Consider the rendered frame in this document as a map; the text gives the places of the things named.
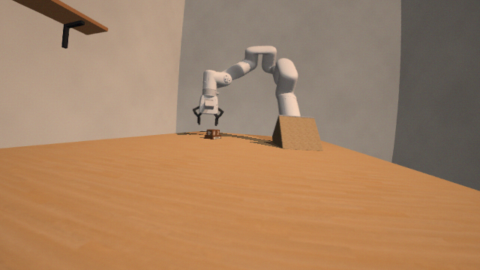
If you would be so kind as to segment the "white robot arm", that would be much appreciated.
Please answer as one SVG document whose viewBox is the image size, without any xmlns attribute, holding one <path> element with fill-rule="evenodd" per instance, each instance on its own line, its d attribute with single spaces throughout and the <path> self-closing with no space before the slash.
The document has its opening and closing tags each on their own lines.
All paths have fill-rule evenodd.
<svg viewBox="0 0 480 270">
<path fill-rule="evenodd" d="M 262 69 L 266 73 L 273 74 L 277 85 L 275 94 L 279 115 L 300 116 L 296 96 L 293 94 L 298 73 L 294 64 L 287 58 L 281 58 L 275 64 L 277 50 L 273 46 L 248 47 L 245 50 L 244 60 L 239 63 L 222 72 L 206 70 L 203 74 L 202 94 L 219 95 L 218 88 L 228 86 L 232 80 L 243 77 L 257 67 L 259 54 L 262 54 Z"/>
</svg>

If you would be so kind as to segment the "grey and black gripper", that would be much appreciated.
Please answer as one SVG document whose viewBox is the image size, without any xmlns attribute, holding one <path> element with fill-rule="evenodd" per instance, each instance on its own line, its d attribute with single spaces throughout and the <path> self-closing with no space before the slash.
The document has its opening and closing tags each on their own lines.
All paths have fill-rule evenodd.
<svg viewBox="0 0 480 270">
<path fill-rule="evenodd" d="M 212 95 L 212 96 L 210 96 Z M 204 108 L 204 103 L 205 100 L 213 100 L 214 101 L 214 109 L 205 109 Z M 196 110 L 199 109 L 199 115 L 197 114 Z M 218 111 L 220 111 L 220 115 L 218 115 Z M 220 108 L 218 108 L 218 97 L 213 94 L 203 94 L 200 97 L 199 100 L 199 106 L 193 109 L 194 114 L 197 116 L 197 123 L 200 125 L 200 116 L 202 114 L 208 114 L 208 115 L 214 115 L 216 117 L 215 119 L 215 126 L 218 125 L 218 119 L 222 116 L 224 111 Z"/>
</svg>

